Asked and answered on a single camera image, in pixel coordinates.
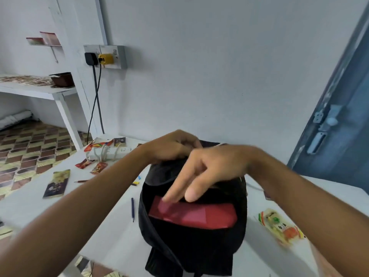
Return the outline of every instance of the red folder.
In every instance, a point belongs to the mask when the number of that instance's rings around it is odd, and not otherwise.
[[[149,216],[201,229],[231,228],[237,221],[233,204],[168,203],[155,196]]]

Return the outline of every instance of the table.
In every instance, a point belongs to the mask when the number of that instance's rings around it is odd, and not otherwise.
[[[0,75],[0,77],[13,76],[13,75]],[[83,147],[81,138],[79,137],[78,130],[69,111],[68,105],[64,100],[65,96],[76,94],[75,87],[72,88],[51,88],[50,86],[29,86],[21,83],[14,82],[0,82],[0,92],[19,94],[28,97],[36,97],[54,100],[62,115],[65,126],[68,129],[68,133],[77,150]]]
[[[135,148],[144,141],[126,138],[127,146]],[[19,191],[0,202],[0,218],[16,231],[24,228],[49,206],[60,198],[42,199],[47,183],[54,171],[71,169],[71,176],[65,193],[71,192],[80,184],[74,181],[89,179],[89,173],[94,165],[84,170],[74,165],[85,158],[83,150],[76,152],[65,161],[49,169],[37,179],[30,181]],[[151,247],[141,236],[138,220],[131,218],[131,197],[135,199],[135,213],[138,218],[138,200],[142,184],[148,173],[146,167],[140,174],[138,186],[131,186],[117,202],[106,219],[96,230],[80,254],[108,268],[118,270],[129,277],[151,275],[145,270]],[[316,185],[344,200],[346,203],[369,215],[369,196],[361,189],[330,181],[308,178]],[[260,186],[249,176],[246,180],[252,186]],[[307,239],[293,246],[291,251],[284,251],[274,238],[260,225],[255,216],[266,208],[273,208],[286,214],[273,201],[265,200],[262,191],[247,187],[248,190],[248,221],[246,236],[240,249],[234,255],[233,276],[276,277],[276,276],[318,276],[319,268],[312,254]],[[64,271],[66,276],[81,276],[79,271],[69,265]]]

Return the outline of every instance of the yellow charger adapter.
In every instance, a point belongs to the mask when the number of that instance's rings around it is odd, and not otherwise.
[[[114,58],[111,53],[103,53],[99,55],[99,62],[101,65],[114,64]]]

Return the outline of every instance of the door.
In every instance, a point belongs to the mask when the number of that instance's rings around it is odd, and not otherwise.
[[[369,13],[365,9],[288,166],[369,193]]]

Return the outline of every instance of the marker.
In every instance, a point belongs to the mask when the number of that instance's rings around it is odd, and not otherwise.
[[[132,221],[135,222],[135,203],[133,201],[133,197],[131,198],[132,203]]]

